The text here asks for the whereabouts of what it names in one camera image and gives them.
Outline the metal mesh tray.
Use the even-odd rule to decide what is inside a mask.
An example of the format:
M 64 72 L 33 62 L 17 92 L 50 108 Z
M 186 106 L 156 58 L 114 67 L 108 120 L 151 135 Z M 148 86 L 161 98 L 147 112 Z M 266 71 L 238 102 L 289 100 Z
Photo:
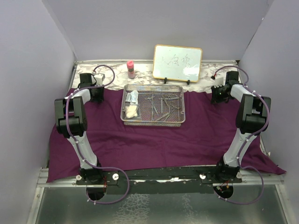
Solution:
M 185 122 L 183 88 L 127 84 L 123 89 L 120 118 L 131 126 L 181 126 Z

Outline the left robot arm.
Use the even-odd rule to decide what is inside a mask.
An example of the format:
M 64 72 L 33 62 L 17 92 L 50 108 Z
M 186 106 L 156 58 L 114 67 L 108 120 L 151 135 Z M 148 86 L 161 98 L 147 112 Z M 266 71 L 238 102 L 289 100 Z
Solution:
M 104 180 L 101 164 L 94 154 L 87 138 L 87 116 L 84 104 L 102 102 L 104 88 L 96 88 L 102 81 L 97 81 L 94 74 L 81 73 L 78 88 L 81 91 L 71 94 L 67 105 L 67 97 L 54 101 L 56 129 L 73 146 L 80 162 L 78 182 L 100 184 Z

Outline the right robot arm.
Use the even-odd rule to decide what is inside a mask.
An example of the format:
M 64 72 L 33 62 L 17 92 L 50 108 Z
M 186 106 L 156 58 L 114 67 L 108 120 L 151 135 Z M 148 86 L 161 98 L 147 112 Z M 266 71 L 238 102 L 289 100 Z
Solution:
M 237 177 L 242 159 L 251 142 L 267 129 L 271 98 L 249 91 L 247 86 L 239 82 L 237 71 L 228 71 L 225 84 L 213 86 L 211 90 L 212 104 L 228 102 L 231 99 L 236 99 L 240 103 L 235 119 L 236 134 L 214 172 L 217 181 L 226 182 Z

